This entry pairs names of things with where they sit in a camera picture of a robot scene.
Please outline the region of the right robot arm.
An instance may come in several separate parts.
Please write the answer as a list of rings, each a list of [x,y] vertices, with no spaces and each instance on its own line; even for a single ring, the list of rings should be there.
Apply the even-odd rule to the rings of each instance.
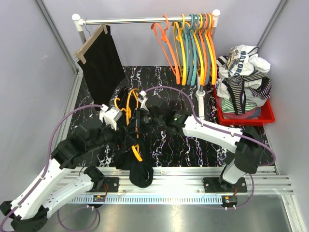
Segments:
[[[158,128],[171,134],[202,139],[234,153],[234,159],[224,167],[218,178],[217,184],[224,192],[234,191],[245,174],[255,174],[263,154],[263,144],[253,127],[240,130],[220,126],[194,114],[147,102],[131,112],[129,125],[137,134]]]

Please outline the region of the white tank top navy trim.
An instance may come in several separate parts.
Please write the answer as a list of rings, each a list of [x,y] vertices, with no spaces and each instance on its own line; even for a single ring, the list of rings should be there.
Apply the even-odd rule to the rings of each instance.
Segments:
[[[248,76],[256,71],[268,73],[271,64],[258,55],[258,46],[239,45],[232,47],[228,56],[230,57],[229,69],[218,69],[219,78],[230,78],[233,76]]]

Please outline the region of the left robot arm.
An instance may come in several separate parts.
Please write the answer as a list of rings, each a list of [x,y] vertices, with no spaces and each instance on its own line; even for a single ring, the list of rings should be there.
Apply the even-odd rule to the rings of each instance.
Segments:
[[[76,196],[106,188],[104,174],[91,165],[70,184],[52,192],[68,173],[77,168],[84,155],[107,145],[123,151],[125,137],[124,126],[113,127],[99,119],[80,124],[72,135],[50,153],[48,164],[29,187],[15,200],[4,201],[0,205],[5,217],[12,219],[13,231],[37,232],[55,211]]]

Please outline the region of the black white striped tank top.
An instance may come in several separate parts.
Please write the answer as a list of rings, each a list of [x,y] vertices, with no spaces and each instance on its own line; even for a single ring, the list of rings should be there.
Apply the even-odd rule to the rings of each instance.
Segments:
[[[220,56],[217,58],[217,67],[218,69],[228,70],[230,57],[229,56]]]

